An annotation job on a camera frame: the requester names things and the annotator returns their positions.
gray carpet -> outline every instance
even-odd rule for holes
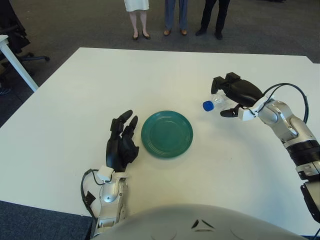
[[[33,78],[39,85],[79,47],[301,55],[320,63],[319,0],[231,0],[222,41],[213,37],[218,4],[212,12],[210,31],[195,36],[204,2],[189,0],[187,36],[180,35],[176,14],[172,34],[164,37],[164,0],[149,0],[147,28],[151,40],[133,41],[123,0],[11,0],[31,41],[24,51],[51,58],[50,62],[25,64],[35,73]],[[0,126],[32,94],[15,72],[8,76],[6,84],[12,92],[0,96]]]
[[[0,201],[1,240],[85,240],[91,218]]]

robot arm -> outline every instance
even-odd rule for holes
[[[82,177],[82,200],[93,219],[91,238],[105,232],[126,217],[128,197],[126,178],[128,175],[125,171],[127,165],[136,159],[139,152],[139,147],[135,146],[132,140],[138,117],[134,116],[124,129],[124,124],[132,114],[133,111],[129,110],[112,120],[111,136],[106,145],[106,166],[102,166],[99,170],[89,169]],[[84,178],[91,172],[97,172],[96,175],[102,181],[102,183],[96,181],[98,185],[101,185],[99,192],[101,209],[98,218],[94,216],[90,207],[96,198],[89,191],[85,195],[83,190]]]
[[[271,127],[295,163],[299,177],[307,180],[300,188],[313,219],[320,223],[320,145],[307,125],[284,102],[264,96],[233,72],[225,79],[213,79],[211,93],[218,90],[238,103],[235,108],[222,111],[222,117],[239,117],[242,121],[259,117]]]

table leg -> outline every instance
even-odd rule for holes
[[[19,60],[7,46],[7,44],[3,41],[0,43],[0,50],[5,55],[6,59],[12,64],[15,70],[20,74],[20,76],[24,79],[24,81],[29,85],[29,87],[35,92],[39,87],[35,83],[35,81],[31,78],[29,73],[25,70],[25,68],[21,65]]]

clear plastic bottle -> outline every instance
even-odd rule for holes
[[[207,112],[212,110],[223,111],[230,105],[230,99],[224,93],[212,94],[211,100],[205,101],[202,106]]]

white skirt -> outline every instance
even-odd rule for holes
[[[124,4],[127,12],[149,9],[149,0],[124,0]]]

